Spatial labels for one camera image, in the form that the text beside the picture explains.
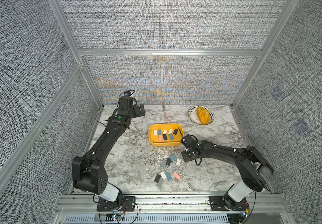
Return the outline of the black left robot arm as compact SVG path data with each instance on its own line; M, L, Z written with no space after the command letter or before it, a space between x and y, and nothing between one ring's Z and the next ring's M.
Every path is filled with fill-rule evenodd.
M82 157L72 161L72 180L75 189L93 193L99 198L119 203L122 191L108 182L106 159L117 140L129 128L133 118L145 116L143 104L119 108L107 120L107 125L96 143Z

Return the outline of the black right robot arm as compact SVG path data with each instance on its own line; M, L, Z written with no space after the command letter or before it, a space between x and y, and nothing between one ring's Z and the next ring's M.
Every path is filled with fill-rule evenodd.
M241 179L223 196L224 206L234 210L252 192L261 192L274 174L274 168L253 146L234 148L210 141L197 141L192 135L181 139L185 151L181 153L185 162L197 159L215 159L237 167Z

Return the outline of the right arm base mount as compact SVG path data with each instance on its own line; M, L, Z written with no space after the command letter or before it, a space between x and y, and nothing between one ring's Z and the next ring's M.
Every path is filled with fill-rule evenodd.
M250 206L243 198L240 202L236 202L230 196L209 196L208 204L212 211L248 211Z

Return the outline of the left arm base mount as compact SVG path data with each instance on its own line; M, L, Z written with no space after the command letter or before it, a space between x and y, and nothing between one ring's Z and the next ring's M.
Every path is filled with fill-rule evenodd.
M97 203L97 211L134 211L136 206L136 197L123 196L116 200L116 202L106 201L100 198Z

